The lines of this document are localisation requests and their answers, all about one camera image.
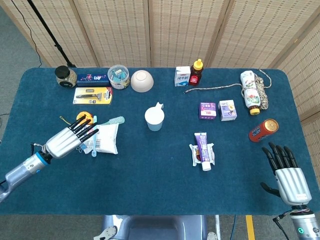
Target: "purple box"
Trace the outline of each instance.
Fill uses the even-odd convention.
[[[215,119],[217,116],[216,104],[214,102],[200,102],[199,119]]]

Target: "glass jar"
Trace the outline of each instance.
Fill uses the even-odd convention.
[[[58,66],[54,73],[57,83],[64,88],[73,88],[77,84],[77,74],[67,66]]]

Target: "honey bottle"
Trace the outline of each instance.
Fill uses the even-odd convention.
[[[202,71],[204,70],[204,63],[199,58],[194,64],[191,66],[191,74],[189,79],[189,84],[196,86],[200,82]]]

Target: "red can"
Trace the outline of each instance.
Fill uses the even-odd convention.
[[[264,120],[259,126],[255,127],[249,132],[249,139],[252,142],[259,142],[260,140],[274,134],[279,129],[279,124],[274,119]]]

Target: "white plastic bag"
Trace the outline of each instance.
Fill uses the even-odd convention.
[[[118,154],[116,146],[116,138],[119,123],[108,125],[97,125],[99,131],[96,134],[95,150],[99,153]],[[86,148],[83,150],[85,154],[92,151],[94,146],[94,137],[90,137],[84,141]]]

